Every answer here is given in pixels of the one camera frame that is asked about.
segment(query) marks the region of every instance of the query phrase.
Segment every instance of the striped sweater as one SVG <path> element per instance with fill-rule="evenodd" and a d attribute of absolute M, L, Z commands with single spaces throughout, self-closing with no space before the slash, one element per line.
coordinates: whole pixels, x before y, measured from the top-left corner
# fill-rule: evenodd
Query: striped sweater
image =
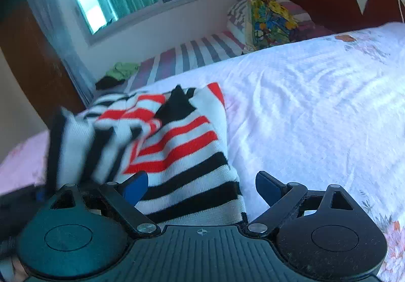
<path fill-rule="evenodd" d="M 106 95 L 82 119 L 62 111 L 50 135 L 49 193 L 146 171 L 148 191 L 136 208 L 161 228 L 247 222 L 216 83 L 166 95 Z"/>

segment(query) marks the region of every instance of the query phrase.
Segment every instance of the wall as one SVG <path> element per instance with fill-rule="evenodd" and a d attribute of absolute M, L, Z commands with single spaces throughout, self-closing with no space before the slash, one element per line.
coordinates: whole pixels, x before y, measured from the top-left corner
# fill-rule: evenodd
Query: wall
<path fill-rule="evenodd" d="M 73 44 L 96 79 L 116 62 L 142 62 L 179 44 L 226 29 L 236 0 L 198 0 L 153 16 L 88 46 L 72 0 L 59 0 Z"/>
<path fill-rule="evenodd" d="M 0 162 L 15 145 L 45 129 L 0 48 Z"/>

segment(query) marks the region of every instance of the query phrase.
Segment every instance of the bed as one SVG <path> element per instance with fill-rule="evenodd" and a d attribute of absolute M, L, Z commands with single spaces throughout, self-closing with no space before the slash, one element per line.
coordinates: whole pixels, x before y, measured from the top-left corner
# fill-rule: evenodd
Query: bed
<path fill-rule="evenodd" d="M 348 11 L 366 14 L 355 25 L 323 19 L 325 12 L 315 8 L 310 13 L 315 23 L 325 20 L 319 25 L 341 34 L 206 64 L 152 84 L 133 86 L 134 78 L 125 87 L 164 93 L 177 84 L 218 82 L 227 115 L 228 159 L 238 171 L 249 221 L 268 208 L 254 187 L 260 170 L 313 190 L 340 184 L 387 239 L 379 278 L 403 281 L 405 24 L 399 21 L 404 8 L 398 0 L 385 0 L 390 8 L 376 21 L 367 11 L 378 7 L 354 2 Z M 368 18 L 369 26 L 384 25 L 361 29 Z M 9 154 L 0 166 L 0 194 L 44 182 L 47 139 L 44 132 Z"/>

